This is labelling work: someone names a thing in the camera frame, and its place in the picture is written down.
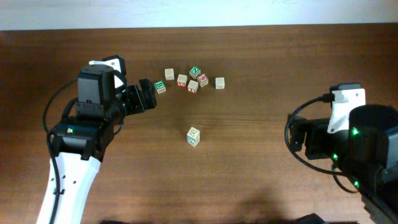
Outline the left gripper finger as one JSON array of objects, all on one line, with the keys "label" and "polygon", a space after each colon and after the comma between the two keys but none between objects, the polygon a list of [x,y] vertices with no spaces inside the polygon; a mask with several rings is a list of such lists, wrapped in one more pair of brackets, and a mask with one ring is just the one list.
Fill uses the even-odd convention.
[{"label": "left gripper finger", "polygon": [[155,93],[152,90],[143,90],[143,107],[145,110],[153,109],[157,106]]},{"label": "left gripper finger", "polygon": [[140,79],[139,84],[143,93],[155,93],[154,84],[150,80],[146,78]]}]

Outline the blue D wooden block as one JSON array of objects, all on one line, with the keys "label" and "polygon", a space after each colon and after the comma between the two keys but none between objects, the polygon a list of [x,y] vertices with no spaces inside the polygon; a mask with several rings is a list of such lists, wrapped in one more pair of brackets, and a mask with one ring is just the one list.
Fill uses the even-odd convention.
[{"label": "blue D wooden block", "polygon": [[200,137],[200,130],[191,127],[187,133],[187,139],[193,139],[194,141]]}]

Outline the green-sided wooden block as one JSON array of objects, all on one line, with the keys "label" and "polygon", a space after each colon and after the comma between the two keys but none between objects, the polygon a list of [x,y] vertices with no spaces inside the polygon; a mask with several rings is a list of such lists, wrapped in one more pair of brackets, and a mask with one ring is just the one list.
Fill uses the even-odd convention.
[{"label": "green-sided wooden block", "polygon": [[195,147],[200,142],[200,138],[196,139],[188,138],[187,141],[191,146]]}]

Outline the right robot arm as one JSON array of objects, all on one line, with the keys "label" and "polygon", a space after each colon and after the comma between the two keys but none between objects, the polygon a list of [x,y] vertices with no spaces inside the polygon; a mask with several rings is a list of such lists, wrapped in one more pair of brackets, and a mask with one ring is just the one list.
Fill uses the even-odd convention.
[{"label": "right robot arm", "polygon": [[397,223],[397,110],[364,105],[349,113],[348,129],[330,134],[329,120],[289,116],[288,148],[310,160],[331,159],[362,195],[375,223]]}]

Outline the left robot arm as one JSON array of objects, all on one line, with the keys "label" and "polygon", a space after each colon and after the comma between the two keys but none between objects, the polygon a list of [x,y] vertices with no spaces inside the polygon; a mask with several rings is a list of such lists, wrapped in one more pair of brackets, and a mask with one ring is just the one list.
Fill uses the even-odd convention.
[{"label": "left robot arm", "polygon": [[126,84],[109,65],[80,68],[78,96],[47,131],[50,173],[38,223],[80,223],[91,185],[106,148],[132,114],[155,108],[155,86],[148,79]]}]

